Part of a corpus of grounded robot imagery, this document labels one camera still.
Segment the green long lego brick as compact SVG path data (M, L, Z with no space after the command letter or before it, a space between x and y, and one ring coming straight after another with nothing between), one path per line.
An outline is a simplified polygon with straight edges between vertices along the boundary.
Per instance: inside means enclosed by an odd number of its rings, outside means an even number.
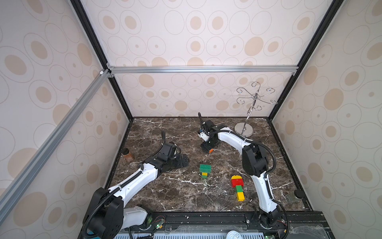
M211 165L207 165L207 164L201 164L200 165L200 172L202 173L211 173Z

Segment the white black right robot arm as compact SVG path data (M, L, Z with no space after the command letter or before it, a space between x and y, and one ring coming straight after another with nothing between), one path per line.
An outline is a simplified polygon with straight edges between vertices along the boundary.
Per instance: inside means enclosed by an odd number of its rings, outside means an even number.
M242 166L254 182L259 200L261 224L265 228L273 226L280 216L280 203L274 199L269 183L269 174L276 169L277 161L272 151L260 142L245 138L224 124L204 121L199 116L201 129L198 132L204 140L201 148L211 153L221 142L225 142L242 155Z

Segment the yellow square lego brick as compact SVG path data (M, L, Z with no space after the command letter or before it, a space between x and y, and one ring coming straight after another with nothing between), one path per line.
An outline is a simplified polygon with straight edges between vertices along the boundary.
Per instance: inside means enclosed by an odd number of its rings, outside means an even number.
M245 200L245 196L244 196L244 193L243 192L237 192L236 193L236 196L237 196L237 201L238 202L242 202Z

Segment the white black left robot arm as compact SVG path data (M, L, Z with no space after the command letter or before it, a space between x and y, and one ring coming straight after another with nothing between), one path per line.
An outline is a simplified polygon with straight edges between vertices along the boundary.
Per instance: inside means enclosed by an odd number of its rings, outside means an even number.
M189 163L188 155L173 142L162 143L135 173L109 189L100 187L95 191L83 219L82 237L113 239L122 229L144 224L148 211L139 206L126 208L127 203L161 174Z

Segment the red long lego brick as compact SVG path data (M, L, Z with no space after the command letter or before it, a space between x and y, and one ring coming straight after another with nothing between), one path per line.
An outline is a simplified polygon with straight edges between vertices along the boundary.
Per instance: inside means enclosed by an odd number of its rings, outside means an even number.
M232 178L231 179L231 186L235 188L236 186L244 186L244 182L242 178Z

